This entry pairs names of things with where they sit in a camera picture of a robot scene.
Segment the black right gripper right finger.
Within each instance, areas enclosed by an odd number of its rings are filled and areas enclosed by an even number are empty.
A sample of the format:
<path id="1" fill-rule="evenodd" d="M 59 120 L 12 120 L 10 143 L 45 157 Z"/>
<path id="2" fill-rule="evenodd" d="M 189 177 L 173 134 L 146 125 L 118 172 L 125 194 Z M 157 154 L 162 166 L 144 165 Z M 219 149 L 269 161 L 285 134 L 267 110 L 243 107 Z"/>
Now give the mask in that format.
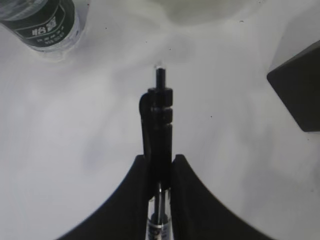
<path id="1" fill-rule="evenodd" d="M 270 239 L 225 207 L 182 154 L 171 165 L 171 215 L 176 240 Z"/>

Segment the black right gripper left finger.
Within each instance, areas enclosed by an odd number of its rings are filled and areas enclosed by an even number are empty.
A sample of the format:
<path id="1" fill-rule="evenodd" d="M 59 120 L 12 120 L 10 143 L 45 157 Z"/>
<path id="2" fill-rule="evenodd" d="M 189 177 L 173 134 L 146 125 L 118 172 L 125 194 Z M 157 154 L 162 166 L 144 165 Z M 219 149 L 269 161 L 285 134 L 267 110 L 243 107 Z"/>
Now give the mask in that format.
<path id="1" fill-rule="evenodd" d="M 144 240 L 146 237 L 149 164 L 143 155 L 134 162 L 113 194 L 61 240 Z"/>

